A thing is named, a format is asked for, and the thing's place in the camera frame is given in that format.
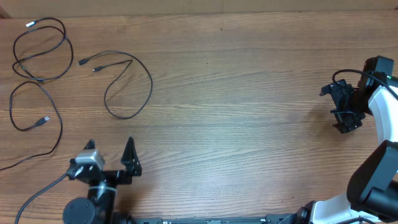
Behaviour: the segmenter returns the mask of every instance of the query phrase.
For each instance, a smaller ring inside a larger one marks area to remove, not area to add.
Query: black cable
[[[48,189],[54,187],[57,183],[61,182],[66,176],[67,176],[67,174],[63,174],[59,179],[57,179],[56,181],[52,182],[50,185],[46,186],[45,188],[43,188],[42,190],[40,190],[39,192],[37,192],[36,194],[31,196],[30,199],[28,199],[25,202],[25,204],[21,207],[21,209],[19,209],[14,224],[18,224],[19,223],[19,219],[21,218],[22,212],[25,210],[26,206],[28,206],[29,203],[31,203],[33,200],[35,200],[35,198],[37,198],[42,193],[48,191]]]
[[[37,81],[39,81],[39,82],[46,81],[46,80],[56,80],[56,79],[62,77],[62,76],[69,70],[69,68],[71,67],[72,62],[73,62],[73,47],[72,47],[72,43],[70,42],[70,40],[69,40],[69,38],[68,38],[68,36],[67,36],[67,30],[66,30],[65,26],[63,25],[63,23],[62,23],[60,20],[58,20],[58,19],[56,19],[56,18],[52,18],[52,17],[46,17],[46,18],[42,18],[42,19],[38,19],[38,20],[36,20],[36,21],[30,22],[30,23],[28,23],[26,26],[27,26],[27,27],[31,27],[31,26],[34,26],[36,23],[39,23],[40,21],[44,21],[44,20],[54,20],[54,21],[59,22],[59,23],[61,24],[61,26],[62,26],[63,31],[60,30],[58,27],[54,27],[54,26],[42,26],[42,27],[38,27],[38,28],[35,28],[35,29],[31,29],[31,30],[28,30],[28,31],[24,32],[23,34],[19,35],[19,36],[17,37],[17,39],[14,41],[14,45],[12,46],[12,52],[13,52],[14,58],[15,58],[15,60],[16,60],[16,62],[14,62],[14,64],[12,64],[12,69],[13,69],[13,71],[14,71],[15,73],[17,73],[18,75],[22,76],[22,77],[29,78],[29,79],[31,79],[31,80],[37,80]],[[16,47],[17,41],[18,41],[21,37],[23,37],[24,35],[26,35],[26,34],[30,34],[31,32],[34,32],[34,31],[37,31],[37,30],[41,30],[41,29],[46,29],[46,28],[53,28],[53,29],[55,29],[55,30],[61,32],[61,34],[63,35],[62,40],[61,40],[56,46],[52,47],[52,48],[49,49],[49,50],[45,50],[45,51],[43,51],[43,52],[40,52],[40,53],[37,53],[37,54],[33,54],[33,55],[30,55],[30,56],[24,57],[24,58],[22,58],[22,59],[18,59],[18,57],[17,57],[17,55],[16,55],[16,51],[15,51],[15,47]],[[34,76],[25,68],[25,66],[23,66],[22,62],[25,62],[26,60],[29,60],[29,59],[34,58],[34,57],[37,57],[37,56],[39,56],[39,55],[47,54],[47,53],[49,53],[49,52],[55,50],[56,48],[58,48],[58,47],[63,43],[64,40],[67,40],[67,42],[69,43],[71,57],[70,57],[70,63],[69,63],[69,65],[68,65],[68,67],[67,67],[60,75],[57,75],[57,76],[52,77],[52,78],[36,78],[36,77],[34,77]],[[17,65],[17,64],[23,69],[23,71],[24,71],[28,76],[19,73],[19,72],[15,69],[15,65]]]
[[[368,220],[367,218],[363,218],[363,217],[353,218],[351,220],[339,222],[337,224],[351,224],[351,223],[354,223],[354,222],[359,222],[359,223],[366,222],[368,224],[375,224],[371,220]]]
[[[44,124],[44,123],[49,119],[47,116],[44,117],[44,118],[41,118],[41,119],[39,119],[34,125],[32,125],[32,126],[30,126],[30,127],[28,127],[28,128],[19,128],[19,127],[15,124],[14,119],[12,118],[12,96],[14,95],[15,91],[16,91],[19,87],[25,85],[26,83],[33,83],[33,84],[37,85],[37,86],[47,95],[47,97],[48,97],[49,100],[51,101],[52,106],[54,107],[54,110],[55,110],[55,112],[56,112],[56,114],[57,114],[57,116],[58,116],[58,119],[60,120],[60,125],[61,125],[60,134],[59,134],[59,136],[58,136],[57,142],[55,143],[55,145],[54,145],[54,147],[51,149],[51,151],[46,152],[46,153],[41,153],[41,154],[36,154],[36,155],[33,155],[33,156],[26,157],[25,159],[23,159],[23,160],[21,160],[21,161],[15,163],[15,164],[13,164],[13,165],[11,165],[11,166],[7,166],[7,167],[4,167],[4,168],[1,168],[0,171],[6,170],[6,169],[10,169],[10,168],[12,168],[12,167],[14,167],[14,166],[16,166],[16,165],[18,165],[18,164],[21,164],[21,163],[25,162],[25,161],[28,160],[28,159],[35,158],[35,157],[38,157],[38,156],[45,156],[45,155],[50,154],[50,153],[53,152],[53,151],[55,150],[55,148],[59,145],[60,140],[61,140],[61,137],[62,137],[62,130],[63,130],[62,118],[61,118],[60,113],[59,113],[58,110],[57,110],[57,107],[55,106],[55,103],[54,103],[53,99],[51,98],[50,94],[49,94],[41,85],[39,85],[39,84],[36,83],[36,82],[32,82],[32,81],[26,81],[26,82],[20,84],[19,86],[17,86],[17,87],[12,91],[12,93],[11,93],[11,95],[10,95],[10,109],[9,109],[9,112],[10,112],[10,119],[11,119],[12,125],[13,125],[16,129],[18,129],[18,130],[20,130],[20,131],[27,131],[27,130],[30,130],[30,129],[32,129],[32,128],[35,128],[35,127],[38,127],[38,126]]]
[[[397,93],[395,93],[394,90],[392,90],[386,83],[384,83],[384,82],[381,81],[380,79],[376,78],[375,76],[373,76],[373,75],[371,75],[371,74],[368,74],[368,73],[366,73],[366,72],[362,72],[362,71],[360,71],[360,70],[355,70],[355,69],[342,69],[342,70],[338,70],[338,71],[335,72],[335,73],[333,74],[333,76],[331,77],[331,79],[333,80],[333,83],[334,83],[335,85],[338,85],[338,86],[340,86],[341,88],[350,89],[350,88],[348,88],[347,86],[340,85],[340,84],[336,81],[336,79],[335,79],[335,77],[336,77],[337,74],[343,73],[343,72],[358,73],[358,74],[361,74],[361,75],[364,75],[364,76],[366,76],[366,77],[369,77],[369,78],[373,79],[374,81],[378,82],[380,85],[384,86],[388,91],[390,91],[390,93],[396,98],[396,100],[398,100],[398,95],[397,95]]]
[[[145,69],[145,71],[147,72],[148,77],[149,77],[149,79],[150,79],[150,91],[149,91],[149,96],[148,96],[148,98],[146,99],[145,103],[144,103],[144,104],[139,108],[139,110],[138,110],[137,112],[135,112],[133,115],[131,115],[131,116],[119,116],[119,115],[116,115],[116,114],[112,113],[111,110],[108,108],[108,105],[106,104],[106,94],[107,94],[109,88],[111,87],[111,85],[113,85],[113,83],[115,83],[115,82],[123,75],[123,73],[129,68],[130,64],[132,63],[132,60],[125,60],[125,61],[122,61],[122,62],[116,62],[116,63],[112,63],[112,64],[110,64],[110,65],[103,65],[103,66],[99,66],[99,67],[96,67],[96,68],[93,69],[94,72],[97,72],[97,71],[100,71],[101,69],[106,68],[106,67],[108,67],[108,66],[119,65],[119,64],[122,64],[122,63],[125,63],[125,62],[129,62],[129,63],[127,64],[126,68],[122,71],[122,73],[121,73],[117,78],[115,78],[115,80],[113,80],[113,81],[111,82],[111,84],[109,84],[109,86],[106,88],[105,94],[104,94],[104,105],[105,105],[106,110],[107,110],[111,115],[113,115],[113,116],[115,116],[115,117],[117,117],[117,118],[119,118],[119,119],[130,119],[130,118],[134,117],[135,115],[137,115],[137,114],[145,107],[145,105],[148,103],[149,98],[150,98],[150,96],[151,96],[151,94],[152,94],[152,89],[153,89],[153,86],[154,86],[154,82],[153,82],[153,80],[152,80],[152,76],[150,75],[148,69],[145,67],[145,65],[144,65],[137,57],[135,57],[134,55],[129,54],[129,53],[127,53],[127,52],[122,52],[122,51],[119,51],[119,50],[107,50],[107,51],[104,51],[104,52],[100,52],[100,53],[98,53],[98,54],[94,54],[93,56],[90,56],[90,57],[88,57],[88,58],[81,59],[81,60],[79,61],[79,65],[84,65],[85,63],[87,63],[88,61],[90,61],[91,59],[93,59],[93,58],[95,58],[95,57],[99,57],[99,56],[102,56],[102,55],[104,55],[104,54],[110,54],[110,53],[124,54],[124,55],[128,55],[128,56],[130,56],[130,57],[136,59],[136,60],[142,65],[142,67]]]

